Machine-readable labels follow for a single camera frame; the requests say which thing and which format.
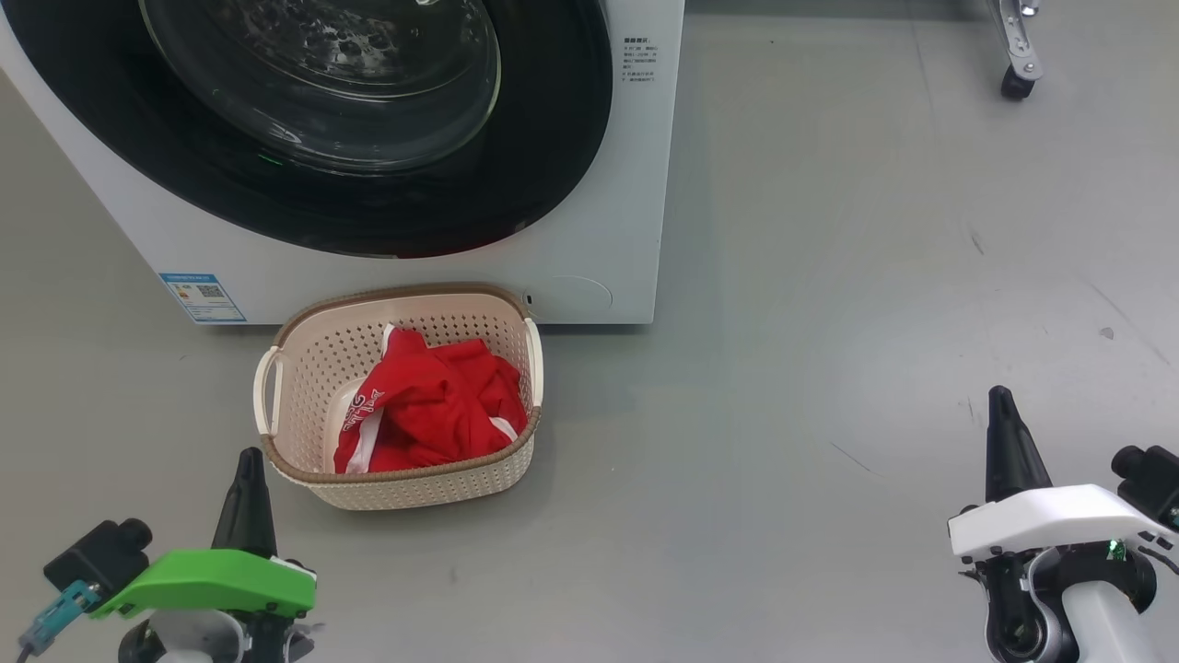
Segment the white washing machine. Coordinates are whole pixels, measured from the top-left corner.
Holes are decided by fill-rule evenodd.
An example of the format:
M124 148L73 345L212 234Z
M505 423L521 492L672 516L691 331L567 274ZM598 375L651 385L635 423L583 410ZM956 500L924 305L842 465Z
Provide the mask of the white washing machine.
M460 281L652 321L684 0L0 6L0 66L198 323Z

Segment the gray floor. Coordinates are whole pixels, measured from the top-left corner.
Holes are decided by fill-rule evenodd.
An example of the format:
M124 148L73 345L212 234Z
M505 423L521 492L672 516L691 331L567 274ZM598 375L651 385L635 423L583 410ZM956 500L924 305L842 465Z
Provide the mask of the gray floor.
M386 514L272 477L317 661L982 662L944 519L981 498L987 389L1060 484L1179 448L1179 5L1046 0L1023 104L976 7L693 8L658 321L546 335L528 475ZM7 85L0 127L14 639L100 519L208 545L271 330L189 324ZM112 659L124 626L46 659Z

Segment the red clothing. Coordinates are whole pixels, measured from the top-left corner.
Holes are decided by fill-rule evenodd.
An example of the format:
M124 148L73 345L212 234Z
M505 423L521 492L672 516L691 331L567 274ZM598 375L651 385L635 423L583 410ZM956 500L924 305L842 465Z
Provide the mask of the red clothing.
M528 415L520 402L520 373L482 340L427 348L421 334L394 329L389 347L356 392L336 448L336 472L357 467L361 427L378 415L368 472L457 462L493 454L513 442L493 424L516 432Z

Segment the washing machine door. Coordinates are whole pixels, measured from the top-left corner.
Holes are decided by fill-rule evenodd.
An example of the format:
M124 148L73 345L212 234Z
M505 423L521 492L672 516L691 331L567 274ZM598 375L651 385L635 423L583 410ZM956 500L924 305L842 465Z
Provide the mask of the washing machine door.
M33 66L159 185L266 235L417 257L540 219L593 162L598 0L0 0Z

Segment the plastic basket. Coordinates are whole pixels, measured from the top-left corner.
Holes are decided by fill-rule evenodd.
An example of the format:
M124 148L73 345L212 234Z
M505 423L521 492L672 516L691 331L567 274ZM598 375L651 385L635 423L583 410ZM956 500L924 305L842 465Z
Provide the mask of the plastic basket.
M343 414L380 357L388 323L419 332L430 346L482 339L512 362L528 411L520 436L498 453L462 462L334 473ZM518 300L489 285L415 287L329 300L295 316L258 362L253 414L275 468L328 504L351 511L411 508L489 495L519 481L532 461L544 394L540 335Z

